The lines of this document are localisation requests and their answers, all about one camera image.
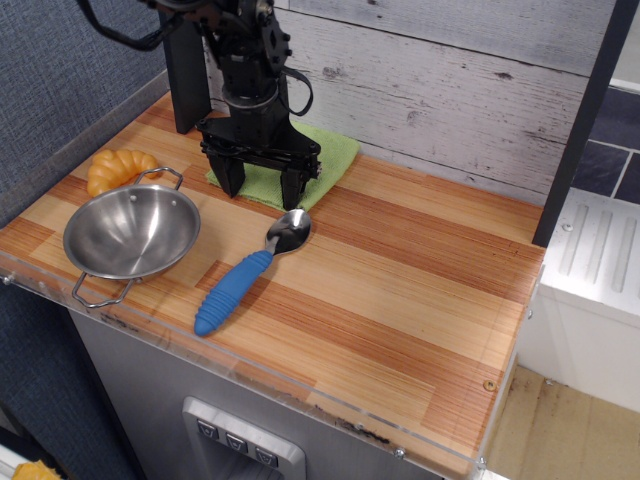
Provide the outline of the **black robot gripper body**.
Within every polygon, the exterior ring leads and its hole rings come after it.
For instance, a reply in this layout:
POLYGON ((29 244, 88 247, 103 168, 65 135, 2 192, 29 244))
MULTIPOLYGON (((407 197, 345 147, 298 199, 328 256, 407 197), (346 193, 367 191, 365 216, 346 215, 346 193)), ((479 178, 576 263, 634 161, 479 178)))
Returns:
POLYGON ((277 171, 307 171, 310 179, 318 178, 319 147, 308 144, 308 152, 300 150, 301 140, 292 128, 289 111, 280 101, 257 110, 231 107, 226 117, 209 117, 197 122, 202 135, 202 149, 207 157, 217 154, 236 157, 244 164, 263 166, 277 171))

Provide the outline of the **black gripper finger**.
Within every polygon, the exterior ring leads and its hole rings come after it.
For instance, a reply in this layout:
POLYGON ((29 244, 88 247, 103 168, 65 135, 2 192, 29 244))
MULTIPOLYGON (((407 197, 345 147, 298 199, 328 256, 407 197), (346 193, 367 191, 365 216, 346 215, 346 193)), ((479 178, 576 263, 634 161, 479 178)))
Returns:
POLYGON ((217 154, 208 156, 212 178, 222 191, 230 198, 234 198, 245 181, 244 163, 236 157, 226 157, 217 154))
POLYGON ((296 209, 310 179, 307 171, 289 169, 280 175, 283 208, 285 211, 296 209))

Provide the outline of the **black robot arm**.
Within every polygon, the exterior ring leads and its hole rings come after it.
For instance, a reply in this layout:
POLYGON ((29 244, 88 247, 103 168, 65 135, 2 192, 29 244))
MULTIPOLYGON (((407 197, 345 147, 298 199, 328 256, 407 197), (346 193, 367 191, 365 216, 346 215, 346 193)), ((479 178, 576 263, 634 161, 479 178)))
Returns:
POLYGON ((245 181, 245 165, 276 170, 286 210, 297 208, 309 180, 320 173, 320 145, 291 124, 286 67, 292 51, 270 1, 153 1, 151 7, 196 24, 222 73, 225 118, 196 125, 201 147, 223 191, 231 197, 245 181))

